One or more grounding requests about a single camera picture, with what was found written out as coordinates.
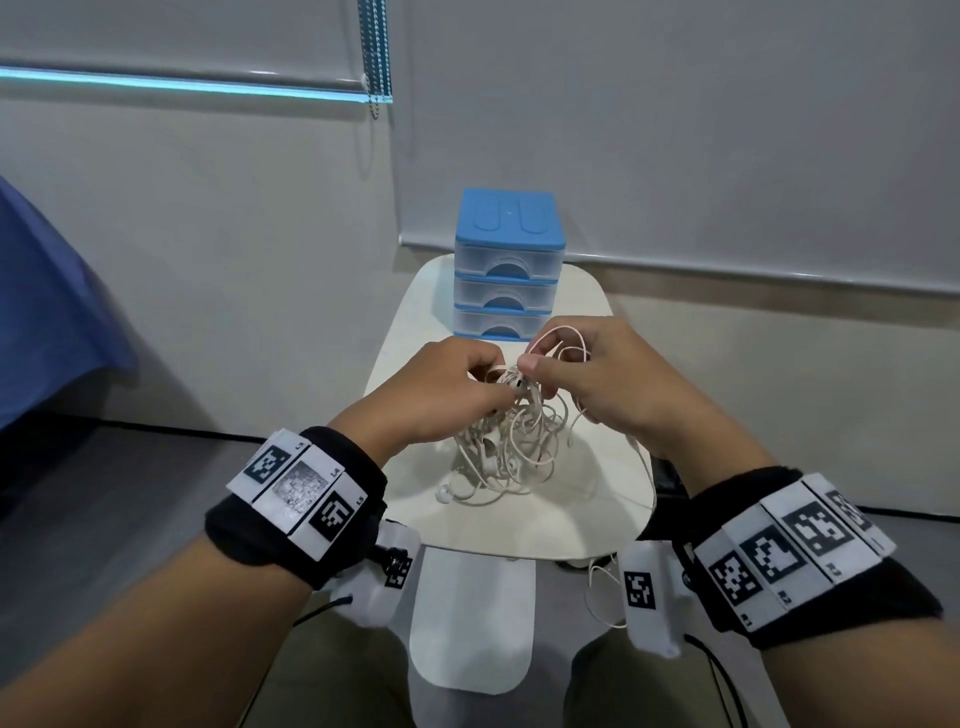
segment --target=white table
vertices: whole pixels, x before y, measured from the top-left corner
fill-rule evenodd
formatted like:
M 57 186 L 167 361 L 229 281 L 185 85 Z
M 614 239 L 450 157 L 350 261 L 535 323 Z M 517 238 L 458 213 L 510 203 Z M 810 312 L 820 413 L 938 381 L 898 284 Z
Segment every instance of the white table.
M 445 255 L 426 263 L 407 289 L 367 393 L 423 344 L 449 336 L 452 311 L 453 255 Z M 565 265 L 554 313 L 606 316 L 611 309 L 593 276 Z M 526 347 L 497 343 L 508 364 Z M 569 394 L 561 396 L 572 421 L 576 409 Z M 553 477 L 528 496 L 508 494 L 480 507 L 440 503 L 437 489 L 464 478 L 454 470 L 460 457 L 452 439 L 414 445 L 395 457 L 386 467 L 386 517 L 416 528 L 428 546 L 410 636 L 415 667 L 436 685 L 496 694 L 515 687 L 530 665 L 533 559 L 585 559 L 617 551 L 649 521 L 654 489 L 627 439 L 583 418 L 571 448 L 563 437 Z M 649 453 L 642 457 L 649 468 Z M 465 480 L 453 486 L 469 490 Z

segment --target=person's right hand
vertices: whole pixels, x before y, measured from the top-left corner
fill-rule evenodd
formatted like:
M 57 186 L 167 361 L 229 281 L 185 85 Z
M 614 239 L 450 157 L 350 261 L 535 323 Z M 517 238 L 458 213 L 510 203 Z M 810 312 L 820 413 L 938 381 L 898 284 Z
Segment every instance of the person's right hand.
M 545 332 L 559 328 L 537 341 Z M 590 352 L 549 356 L 563 346 Z M 517 366 L 540 384 L 546 398 L 565 389 L 585 416 L 632 435 L 657 457 L 670 460 L 688 491 L 776 460 L 709 397 L 674 369 L 626 321 L 613 316 L 556 316 L 534 337 Z

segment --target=person's left arm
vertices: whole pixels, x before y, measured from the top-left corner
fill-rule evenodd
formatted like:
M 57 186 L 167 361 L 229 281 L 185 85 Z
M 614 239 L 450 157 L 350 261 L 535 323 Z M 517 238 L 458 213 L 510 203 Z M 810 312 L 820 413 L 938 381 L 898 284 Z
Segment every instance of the person's left arm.
M 509 406 L 509 387 L 468 376 L 502 363 L 486 342 L 427 344 L 330 427 L 382 468 L 407 445 Z M 201 536 L 0 692 L 3 724 L 233 726 L 310 593 L 281 567 L 231 561 Z

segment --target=hand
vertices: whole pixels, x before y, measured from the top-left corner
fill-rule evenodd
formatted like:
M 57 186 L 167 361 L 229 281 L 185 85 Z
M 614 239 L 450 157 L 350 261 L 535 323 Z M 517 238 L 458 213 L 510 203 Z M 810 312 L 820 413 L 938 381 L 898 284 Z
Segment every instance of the hand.
M 408 445 L 444 440 L 512 406 L 511 387 L 482 383 L 491 366 L 503 363 L 500 348 L 486 341 L 450 336 L 431 342 L 330 426 L 382 468 Z
M 590 358 L 567 350 L 583 334 Z M 632 435 L 657 457 L 673 462 L 691 495 L 738 473 L 776 460 L 736 421 L 683 377 L 623 319 L 558 316 L 547 322 L 517 361 L 547 398 L 565 389 L 585 417 Z

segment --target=person's left hand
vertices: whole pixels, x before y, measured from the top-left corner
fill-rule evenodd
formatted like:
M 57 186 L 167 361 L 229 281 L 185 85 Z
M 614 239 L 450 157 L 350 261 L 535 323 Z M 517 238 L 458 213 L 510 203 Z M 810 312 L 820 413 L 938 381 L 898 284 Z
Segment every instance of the person's left hand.
M 503 363 L 500 348 L 486 341 L 450 336 L 430 342 L 330 426 L 382 468 L 408 445 L 452 437 L 493 410 L 513 405 L 511 387 L 483 383 L 487 370 Z

